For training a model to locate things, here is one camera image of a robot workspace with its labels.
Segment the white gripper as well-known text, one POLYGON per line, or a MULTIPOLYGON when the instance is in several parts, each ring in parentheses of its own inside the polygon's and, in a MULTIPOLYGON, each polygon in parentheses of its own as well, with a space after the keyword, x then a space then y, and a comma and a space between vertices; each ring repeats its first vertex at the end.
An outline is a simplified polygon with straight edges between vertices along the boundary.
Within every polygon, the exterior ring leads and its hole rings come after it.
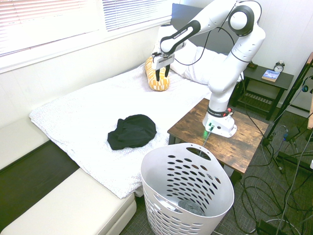
POLYGON ((175 55, 171 54, 164 57, 161 53, 152 54, 152 69, 156 72, 156 81, 160 81, 160 69, 165 67, 164 76, 167 77, 170 70, 170 64, 174 62, 175 55))

